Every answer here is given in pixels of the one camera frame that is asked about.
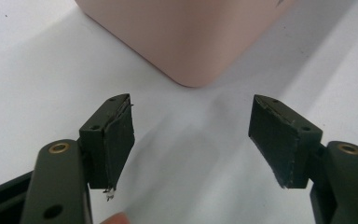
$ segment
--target white tabletop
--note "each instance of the white tabletop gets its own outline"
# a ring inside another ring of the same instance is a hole
[[[358,1],[299,0],[213,84],[179,86],[74,0],[0,1],[0,184],[39,149],[130,93],[135,146],[94,222],[314,223],[310,187],[281,189],[247,137],[254,94],[277,98],[358,145]]]

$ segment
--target white table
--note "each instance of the white table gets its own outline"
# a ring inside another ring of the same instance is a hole
[[[102,104],[131,94],[135,146],[94,222],[314,223],[307,189],[280,189],[247,137],[254,94],[358,145],[358,1],[299,0],[215,83],[173,83],[73,0],[0,1],[0,184],[45,144],[77,139]]]

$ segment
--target pink box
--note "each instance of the pink box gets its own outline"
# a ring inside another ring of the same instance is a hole
[[[212,82],[295,0],[76,0],[174,81]]]

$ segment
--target beige plastic bin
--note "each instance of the beige plastic bin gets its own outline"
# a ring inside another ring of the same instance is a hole
[[[176,82],[212,82],[294,0],[76,0]]]

